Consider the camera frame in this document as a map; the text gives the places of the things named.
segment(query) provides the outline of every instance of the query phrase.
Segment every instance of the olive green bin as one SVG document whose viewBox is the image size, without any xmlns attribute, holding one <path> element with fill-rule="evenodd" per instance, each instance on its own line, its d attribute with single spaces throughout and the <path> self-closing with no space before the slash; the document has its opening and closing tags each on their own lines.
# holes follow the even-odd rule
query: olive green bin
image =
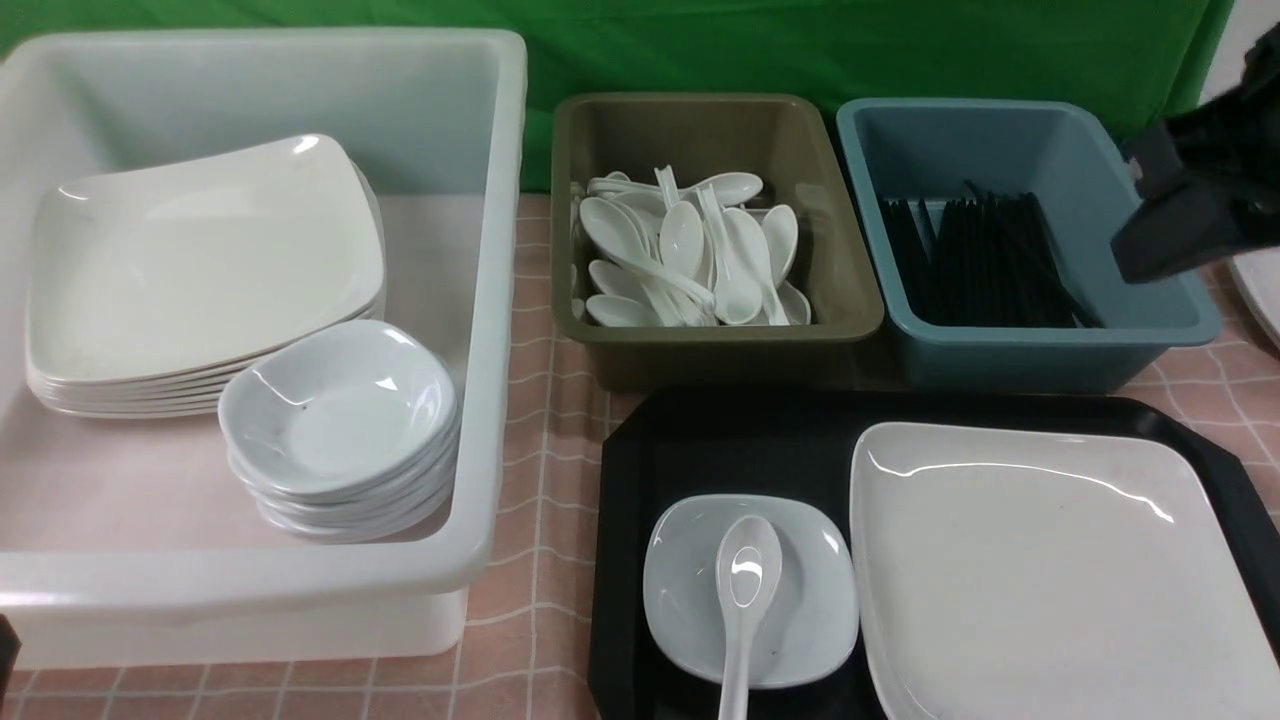
<svg viewBox="0 0 1280 720">
<path fill-rule="evenodd" d="M 884 305 L 813 104 L 787 95 L 581 95 L 556 109 L 552 155 L 552 313 L 561 332 L 586 347 L 604 388 L 854 384 L 858 346 L 878 345 L 859 341 L 881 327 Z M 753 206 L 795 209 L 800 246 L 788 279 L 809 297 L 814 324 L 604 328 L 573 315 L 571 299 L 593 292 L 586 268 L 598 258 L 573 215 L 575 191 L 613 170 L 657 183 L 654 169 L 666 165 L 681 187 L 730 170 L 755 173 L 765 190 Z"/>
</svg>

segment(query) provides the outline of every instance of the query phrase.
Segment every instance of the black object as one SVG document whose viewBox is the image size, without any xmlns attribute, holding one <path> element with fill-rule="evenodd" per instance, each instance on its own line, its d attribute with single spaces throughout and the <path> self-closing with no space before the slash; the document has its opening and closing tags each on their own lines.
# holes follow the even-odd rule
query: black object
<svg viewBox="0 0 1280 720">
<path fill-rule="evenodd" d="M 975 197 L 982 197 L 984 193 L 970 181 L 965 181 L 965 186 L 974 193 Z M 1065 305 L 1070 309 L 1070 314 L 1075 315 L 1080 320 L 1080 324 L 1087 328 L 1101 328 L 1102 322 L 1091 313 L 1084 305 L 1080 304 L 1071 295 L 1069 290 L 1062 287 L 1062 279 L 1057 274 L 1057 265 L 1053 263 L 1053 254 L 1048 246 L 1048 224 L 1044 222 L 1044 213 L 1039 206 L 1039 201 L 1032 193 L 1024 193 L 1021 197 L 1012 202 L 1010 213 L 1019 211 L 1023 215 L 1021 232 L 1019 232 L 1019 223 L 1014 222 L 1005 213 L 1001 213 L 996 201 L 992 200 L 992 220 L 998 228 L 997 232 L 1002 234 L 1002 240 L 1006 247 L 1012 247 L 1012 258 L 1021 256 L 1023 266 L 1029 268 L 1034 274 L 1034 281 L 1039 287 L 1044 288 L 1048 293 L 1048 302 L 1051 305 Z"/>
<path fill-rule="evenodd" d="M 0 708 L 4 707 L 5 691 L 9 689 L 9 678 L 13 676 L 13 666 L 18 661 L 18 633 L 14 632 L 9 619 L 0 615 Z"/>
<path fill-rule="evenodd" d="M 996 196 L 965 184 L 974 199 L 947 202 L 936 234 L 924 200 L 915 208 L 879 200 L 911 311 L 934 325 L 1102 327 L 1062 284 L 1036 196 Z"/>
<path fill-rule="evenodd" d="M 1144 200 L 1111 240 L 1126 282 L 1280 245 L 1280 24 L 1244 64 L 1240 85 L 1125 143 Z"/>
<path fill-rule="evenodd" d="M 1280 656 L 1280 534 L 1235 456 L 1147 405 L 1114 397 L 671 388 L 644 402 L 604 443 L 588 669 L 603 720 L 716 717 L 719 687 L 672 665 L 645 621 L 645 544 L 662 512 L 694 495 L 772 495 L 814 505 L 847 541 L 854 445 L 888 420 L 1111 434 L 1174 448 L 1203 482 Z M 751 720 L 884 717 L 861 638 L 833 675 L 753 692 L 750 702 Z"/>
</svg>

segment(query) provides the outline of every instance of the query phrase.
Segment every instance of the plastic bin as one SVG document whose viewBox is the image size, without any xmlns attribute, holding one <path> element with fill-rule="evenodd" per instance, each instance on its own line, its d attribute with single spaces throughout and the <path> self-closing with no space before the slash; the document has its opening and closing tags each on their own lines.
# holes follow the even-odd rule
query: plastic bin
<svg viewBox="0 0 1280 720">
<path fill-rule="evenodd" d="M 573 215 L 573 184 L 622 170 L 657 182 L 672 165 L 690 184 L 748 170 L 800 219 L 790 279 L 809 297 L 808 327 L 603 328 L 570 307 L 591 288 L 595 247 Z M 645 391 L 666 384 L 769 382 L 845 384 L 856 374 L 856 341 L 879 328 L 884 306 L 849 190 L 822 115 L 787 95 L 609 94 L 556 109 L 552 163 L 552 311 L 584 346 L 600 384 Z"/>
<path fill-rule="evenodd" d="M 0 614 L 26 667 L 442 652 L 502 478 L 525 46 L 499 31 L 69 35 L 0 67 Z M 379 196 L 387 319 L 463 387 L 436 527 L 324 546 L 257 518 L 216 418 L 86 421 L 24 387 L 31 223 L 56 184 L 317 132 Z"/>
<path fill-rule="evenodd" d="M 1110 242 L 1139 199 L 1089 113 L 1061 102 L 867 99 L 842 106 L 836 124 L 913 386 L 1111 392 L 1165 350 L 1217 337 L 1221 316 L 1194 274 L 1121 279 Z M 965 179 L 1039 197 L 1062 282 L 1102 328 L 940 327 L 911 311 L 877 196 L 966 197 Z"/>
</svg>

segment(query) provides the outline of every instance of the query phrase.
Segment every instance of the stack of bowls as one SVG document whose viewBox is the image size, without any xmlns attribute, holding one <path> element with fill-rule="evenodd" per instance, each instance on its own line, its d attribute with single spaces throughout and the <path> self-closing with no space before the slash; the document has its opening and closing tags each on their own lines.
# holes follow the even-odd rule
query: stack of bowls
<svg viewBox="0 0 1280 720">
<path fill-rule="evenodd" d="M 422 521 L 453 488 L 449 372 L 383 322 L 342 323 L 251 365 L 218 419 L 259 512 L 294 536 L 376 539 Z"/>
</svg>

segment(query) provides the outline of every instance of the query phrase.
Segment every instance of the white plastic bin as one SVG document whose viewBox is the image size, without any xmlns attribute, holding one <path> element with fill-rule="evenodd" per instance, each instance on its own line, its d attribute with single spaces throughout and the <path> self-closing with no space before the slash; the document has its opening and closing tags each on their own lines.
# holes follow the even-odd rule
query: white plastic bin
<svg viewBox="0 0 1280 720">
<path fill-rule="evenodd" d="M 525 79 L 520 36 L 477 29 L 64 35 L 0 67 L 0 612 L 22 637 L 22 666 L 457 642 L 502 475 Z M 388 320 L 463 384 L 452 507 L 390 542 L 273 530 L 225 468 L 212 416 L 79 420 L 24 386 L 44 192 L 307 132 L 337 138 L 379 195 Z"/>
</svg>

